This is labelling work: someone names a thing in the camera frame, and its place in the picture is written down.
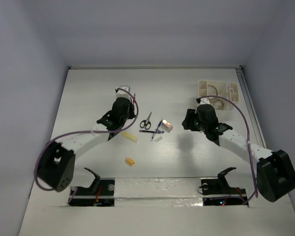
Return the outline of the clear tape roll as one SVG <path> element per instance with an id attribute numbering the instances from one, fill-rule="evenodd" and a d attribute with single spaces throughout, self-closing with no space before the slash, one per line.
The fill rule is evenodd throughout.
<path id="1" fill-rule="evenodd" d="M 220 98 L 215 98 L 215 97 L 214 98 L 211 98 L 210 99 L 210 104 L 216 110 L 222 110 L 224 108 L 224 102 Z"/>

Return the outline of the black handled scissors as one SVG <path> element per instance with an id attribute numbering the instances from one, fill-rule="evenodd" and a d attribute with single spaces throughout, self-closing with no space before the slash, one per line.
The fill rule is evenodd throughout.
<path id="1" fill-rule="evenodd" d="M 149 113 L 148 117 L 140 122 L 140 127 L 145 130 L 149 130 L 151 127 L 150 117 L 152 112 Z"/>

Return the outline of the blue gel pen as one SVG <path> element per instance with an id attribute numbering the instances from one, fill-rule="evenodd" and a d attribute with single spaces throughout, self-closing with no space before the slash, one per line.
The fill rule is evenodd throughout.
<path id="1" fill-rule="evenodd" d="M 160 122 L 159 122 L 159 124 L 157 125 L 157 128 L 155 129 L 155 131 L 158 131 L 158 130 L 161 131 L 161 130 L 160 130 L 160 126 L 161 126 L 161 125 L 162 125 L 162 120 L 160 120 Z"/>

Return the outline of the white perforated organizer basket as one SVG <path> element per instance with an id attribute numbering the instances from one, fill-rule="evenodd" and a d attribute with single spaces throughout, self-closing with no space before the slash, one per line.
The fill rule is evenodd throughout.
<path id="1" fill-rule="evenodd" d="M 199 97 L 208 96 L 208 99 L 211 98 L 226 98 L 233 103 L 237 104 L 239 102 L 239 89 L 236 83 L 228 83 L 223 81 L 214 81 L 214 80 L 199 80 L 199 88 L 198 88 L 198 95 Z M 208 95 L 207 94 L 207 86 L 212 85 L 218 89 L 218 95 Z M 234 106 L 229 103 L 228 101 L 224 102 L 224 108 L 222 110 L 218 110 L 221 112 L 228 112 L 234 108 Z"/>

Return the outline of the red gel pen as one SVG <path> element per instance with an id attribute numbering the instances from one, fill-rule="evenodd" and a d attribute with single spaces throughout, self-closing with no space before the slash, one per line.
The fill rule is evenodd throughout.
<path id="1" fill-rule="evenodd" d="M 132 104 L 135 105 L 135 102 L 136 102 L 136 93 L 133 94 Z"/>

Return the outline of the beige masking tape roll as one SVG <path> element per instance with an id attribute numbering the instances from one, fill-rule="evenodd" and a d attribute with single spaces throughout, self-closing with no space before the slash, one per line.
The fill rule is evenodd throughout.
<path id="1" fill-rule="evenodd" d="M 207 94 L 208 95 L 218 95 L 218 89 L 215 86 L 208 85 L 207 86 Z"/>

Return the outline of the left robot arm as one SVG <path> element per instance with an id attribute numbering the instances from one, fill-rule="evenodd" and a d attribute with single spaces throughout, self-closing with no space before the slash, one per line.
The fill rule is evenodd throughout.
<path id="1" fill-rule="evenodd" d="M 133 95 L 118 95 L 111 110 L 91 130 L 69 132 L 50 140 L 35 164 L 36 185 L 44 191 L 66 189 L 73 179 L 75 161 L 130 128 L 138 117 L 138 109 Z"/>

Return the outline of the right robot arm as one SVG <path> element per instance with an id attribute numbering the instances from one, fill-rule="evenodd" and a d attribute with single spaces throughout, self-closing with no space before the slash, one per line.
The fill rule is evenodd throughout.
<path id="1" fill-rule="evenodd" d="M 209 104 L 187 109 L 182 122 L 185 130 L 201 131 L 206 138 L 250 165 L 255 195 L 275 202 L 295 189 L 295 170 L 289 155 L 272 151 L 250 142 L 250 137 L 238 134 L 230 125 L 219 122 L 215 109 Z"/>

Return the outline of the pink mini stapler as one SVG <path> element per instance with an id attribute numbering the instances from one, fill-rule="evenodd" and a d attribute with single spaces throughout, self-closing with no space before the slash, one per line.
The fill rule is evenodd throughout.
<path id="1" fill-rule="evenodd" d="M 162 120 L 161 126 L 166 132 L 171 132 L 173 129 L 173 126 L 165 119 Z"/>

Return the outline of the yellow highlighter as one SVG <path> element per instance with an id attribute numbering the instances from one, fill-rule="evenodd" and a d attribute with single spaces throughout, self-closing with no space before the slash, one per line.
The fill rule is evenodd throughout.
<path id="1" fill-rule="evenodd" d="M 121 134 L 122 134 L 122 136 L 124 138 L 126 138 L 126 139 L 128 139 L 128 140 L 130 140 L 130 141 L 132 141 L 134 143 L 137 143 L 138 140 L 139 140 L 136 136 L 134 136 L 134 135 L 132 135 L 130 133 L 127 133 L 127 132 L 122 132 Z"/>

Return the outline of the orange highlighter cap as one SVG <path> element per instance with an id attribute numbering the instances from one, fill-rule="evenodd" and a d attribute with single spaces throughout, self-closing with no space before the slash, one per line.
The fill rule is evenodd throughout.
<path id="1" fill-rule="evenodd" d="M 131 158 L 126 158 L 125 162 L 129 166 L 133 166 L 135 164 L 135 162 Z"/>

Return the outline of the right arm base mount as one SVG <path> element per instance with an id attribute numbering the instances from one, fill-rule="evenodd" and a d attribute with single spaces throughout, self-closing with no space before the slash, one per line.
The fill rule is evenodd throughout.
<path id="1" fill-rule="evenodd" d="M 201 179 L 198 193 L 203 197 L 204 206 L 241 206 L 248 205 L 246 190 L 240 187 L 230 187 L 226 174 L 235 170 L 229 167 L 217 174 L 217 177 L 205 177 Z"/>

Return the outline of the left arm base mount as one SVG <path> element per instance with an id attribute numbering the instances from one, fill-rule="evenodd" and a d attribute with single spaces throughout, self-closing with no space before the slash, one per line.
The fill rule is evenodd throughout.
<path id="1" fill-rule="evenodd" d="M 115 179 L 101 178 L 89 168 L 84 168 L 94 176 L 89 187 L 71 187 L 68 205 L 71 207 L 114 207 Z"/>

